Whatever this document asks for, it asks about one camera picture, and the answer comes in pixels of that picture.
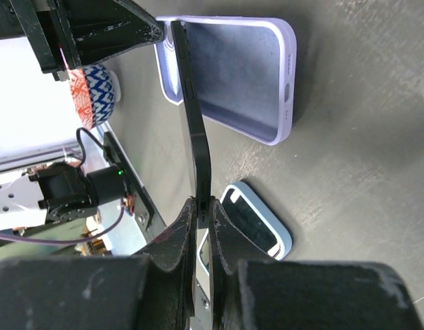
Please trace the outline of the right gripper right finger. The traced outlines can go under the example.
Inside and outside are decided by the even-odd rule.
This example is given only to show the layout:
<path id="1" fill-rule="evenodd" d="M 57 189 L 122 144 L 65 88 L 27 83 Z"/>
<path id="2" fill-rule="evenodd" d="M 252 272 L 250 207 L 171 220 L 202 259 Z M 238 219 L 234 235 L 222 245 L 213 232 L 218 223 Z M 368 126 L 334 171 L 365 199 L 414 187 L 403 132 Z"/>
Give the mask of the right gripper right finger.
<path id="1" fill-rule="evenodd" d="M 403 279 L 374 262 L 277 261 L 210 204 L 215 329 L 422 329 Z"/>

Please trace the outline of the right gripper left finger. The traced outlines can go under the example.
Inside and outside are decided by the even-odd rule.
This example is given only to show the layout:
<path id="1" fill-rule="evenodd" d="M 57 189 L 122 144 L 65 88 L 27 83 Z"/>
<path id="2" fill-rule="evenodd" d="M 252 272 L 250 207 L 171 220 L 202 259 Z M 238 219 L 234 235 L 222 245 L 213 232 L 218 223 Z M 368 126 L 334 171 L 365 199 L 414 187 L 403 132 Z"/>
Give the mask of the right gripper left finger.
<path id="1" fill-rule="evenodd" d="M 131 256 L 0 261 L 0 329 L 188 329 L 197 205 Z"/>

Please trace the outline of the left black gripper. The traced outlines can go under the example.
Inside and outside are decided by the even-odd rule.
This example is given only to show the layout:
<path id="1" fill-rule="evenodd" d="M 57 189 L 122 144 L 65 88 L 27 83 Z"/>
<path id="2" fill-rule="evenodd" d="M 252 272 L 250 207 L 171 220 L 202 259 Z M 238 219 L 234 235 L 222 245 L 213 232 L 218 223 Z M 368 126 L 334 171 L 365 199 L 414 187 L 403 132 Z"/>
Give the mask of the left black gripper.
<path id="1" fill-rule="evenodd" d="M 26 37 L 44 74 L 96 65 L 164 39 L 163 23 L 134 1 L 0 1 L 0 40 Z"/>

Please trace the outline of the light blue phone case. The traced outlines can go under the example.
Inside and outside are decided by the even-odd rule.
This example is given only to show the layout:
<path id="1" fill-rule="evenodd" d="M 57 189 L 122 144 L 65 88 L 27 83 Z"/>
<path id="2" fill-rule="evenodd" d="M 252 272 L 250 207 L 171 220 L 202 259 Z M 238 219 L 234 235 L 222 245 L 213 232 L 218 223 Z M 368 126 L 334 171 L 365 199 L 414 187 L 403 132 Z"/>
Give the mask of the light blue phone case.
<path id="1" fill-rule="evenodd" d="M 290 253 L 293 246 L 293 239 L 288 228 L 277 218 L 269 206 L 255 193 L 255 191 L 245 182 L 236 181 L 226 187 L 221 195 L 220 202 L 226 196 L 229 190 L 233 190 L 241 195 L 255 211 L 255 213 L 264 221 L 267 227 L 274 233 L 278 243 L 280 244 L 280 252 L 277 257 L 272 257 L 281 261 L 288 253 Z"/>

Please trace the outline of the lavender case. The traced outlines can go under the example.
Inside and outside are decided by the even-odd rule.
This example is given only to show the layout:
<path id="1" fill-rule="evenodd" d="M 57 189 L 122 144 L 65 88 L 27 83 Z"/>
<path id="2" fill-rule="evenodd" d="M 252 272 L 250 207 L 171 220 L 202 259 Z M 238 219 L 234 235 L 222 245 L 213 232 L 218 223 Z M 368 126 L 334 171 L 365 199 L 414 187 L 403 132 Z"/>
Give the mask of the lavender case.
<path id="1" fill-rule="evenodd" d="M 159 16 L 164 40 L 154 45 L 161 90 L 180 105 L 183 92 L 170 31 L 182 21 L 190 43 L 202 114 L 260 143 L 285 140 L 293 122 L 297 39 L 283 19 Z"/>

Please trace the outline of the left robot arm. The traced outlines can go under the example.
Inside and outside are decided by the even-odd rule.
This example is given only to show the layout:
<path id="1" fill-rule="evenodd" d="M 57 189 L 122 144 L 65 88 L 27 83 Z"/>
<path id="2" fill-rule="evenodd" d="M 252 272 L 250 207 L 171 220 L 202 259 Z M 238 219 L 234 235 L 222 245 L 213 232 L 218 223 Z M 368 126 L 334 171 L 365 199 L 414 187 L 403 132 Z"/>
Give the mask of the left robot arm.
<path id="1" fill-rule="evenodd" d="M 163 27 L 134 1 L 0 1 L 0 40 L 27 37 L 45 74 L 84 70 L 162 41 Z M 28 177 L 43 194 L 48 221 L 71 221 L 127 197 L 133 179 L 115 161 L 88 174 L 59 163 Z"/>

